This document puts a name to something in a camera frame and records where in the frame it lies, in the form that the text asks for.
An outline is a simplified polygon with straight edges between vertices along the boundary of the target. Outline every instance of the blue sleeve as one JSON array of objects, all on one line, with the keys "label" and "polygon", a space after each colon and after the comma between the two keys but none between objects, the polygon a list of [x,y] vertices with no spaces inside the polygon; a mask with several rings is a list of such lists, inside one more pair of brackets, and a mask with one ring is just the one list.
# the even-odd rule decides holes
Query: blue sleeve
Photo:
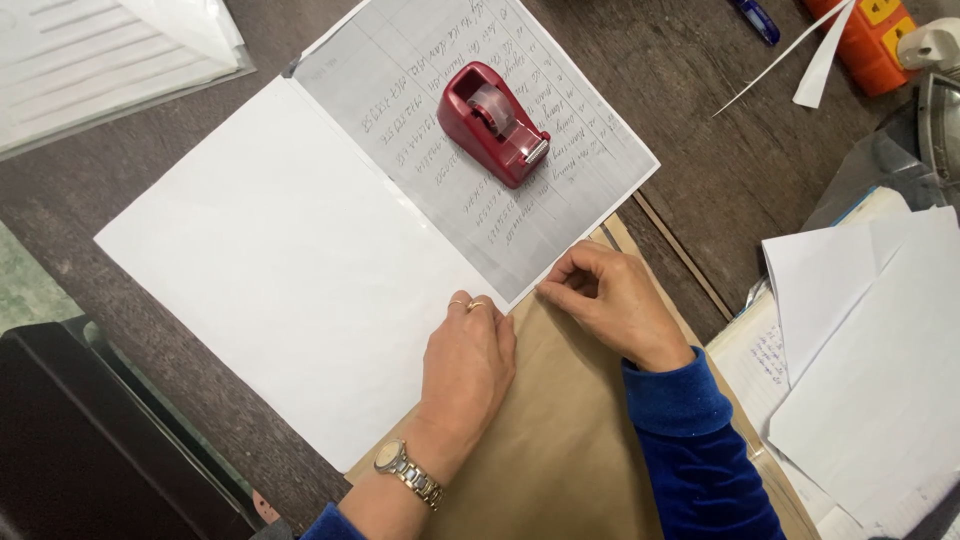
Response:
[{"label": "blue sleeve", "polygon": [[707,358],[666,373],[623,360],[627,409],[650,471],[666,540],[785,540],[733,407],[717,389]]},{"label": "blue sleeve", "polygon": [[363,534],[340,513],[336,504],[328,503],[324,513],[300,537],[300,540],[366,540]]}]

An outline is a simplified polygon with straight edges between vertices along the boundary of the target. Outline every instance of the orange power strip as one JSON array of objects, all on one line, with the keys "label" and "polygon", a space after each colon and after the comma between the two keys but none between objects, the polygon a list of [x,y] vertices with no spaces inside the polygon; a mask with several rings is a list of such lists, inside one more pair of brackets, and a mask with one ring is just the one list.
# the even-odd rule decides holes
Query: orange power strip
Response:
[{"label": "orange power strip", "polygon": [[[840,0],[805,0],[817,19]],[[917,25],[900,0],[853,0],[856,6],[847,22],[837,54],[851,76],[868,96],[876,96],[904,85],[916,71],[903,69],[897,59],[900,38]],[[836,17],[824,25],[832,26]]]}]

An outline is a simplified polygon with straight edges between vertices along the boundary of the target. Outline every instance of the wooden desk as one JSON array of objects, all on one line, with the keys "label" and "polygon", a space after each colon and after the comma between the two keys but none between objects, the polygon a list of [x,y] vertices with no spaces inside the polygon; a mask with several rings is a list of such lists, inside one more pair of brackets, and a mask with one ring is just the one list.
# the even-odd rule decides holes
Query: wooden desk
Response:
[{"label": "wooden desk", "polygon": [[[92,238],[353,3],[228,0],[257,73],[0,163],[0,220],[298,529],[347,483]],[[801,109],[789,101],[804,69],[793,60],[710,119],[782,50],[763,46],[731,4],[526,3],[660,158],[642,194],[732,312],[760,274],[759,240],[796,231],[851,145],[905,99],[865,102],[836,70],[822,108]],[[785,40],[810,22],[792,2],[767,4]],[[795,57],[808,59],[815,42]],[[725,324],[720,311],[636,201],[619,213],[709,341]]]}]

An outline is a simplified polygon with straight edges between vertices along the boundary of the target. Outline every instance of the blue pen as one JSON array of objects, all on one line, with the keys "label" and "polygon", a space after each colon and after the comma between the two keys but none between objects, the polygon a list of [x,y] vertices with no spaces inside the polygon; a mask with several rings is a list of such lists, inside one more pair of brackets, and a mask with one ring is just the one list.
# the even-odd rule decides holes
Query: blue pen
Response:
[{"label": "blue pen", "polygon": [[754,25],[754,28],[760,32],[760,35],[763,36],[763,39],[766,40],[767,43],[775,45],[777,41],[780,41],[780,29],[777,28],[773,19],[770,18],[770,15],[763,10],[756,0],[733,0],[733,2],[747,17],[747,20]]}]

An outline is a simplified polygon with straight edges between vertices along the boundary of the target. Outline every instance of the tape dispenser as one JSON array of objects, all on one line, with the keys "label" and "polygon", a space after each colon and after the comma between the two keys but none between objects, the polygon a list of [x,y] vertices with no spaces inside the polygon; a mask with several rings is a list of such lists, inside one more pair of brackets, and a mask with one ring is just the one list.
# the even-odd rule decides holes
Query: tape dispenser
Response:
[{"label": "tape dispenser", "polygon": [[523,184],[550,149],[541,132],[488,65],[472,61],[446,85],[437,119],[447,135],[511,189]]}]

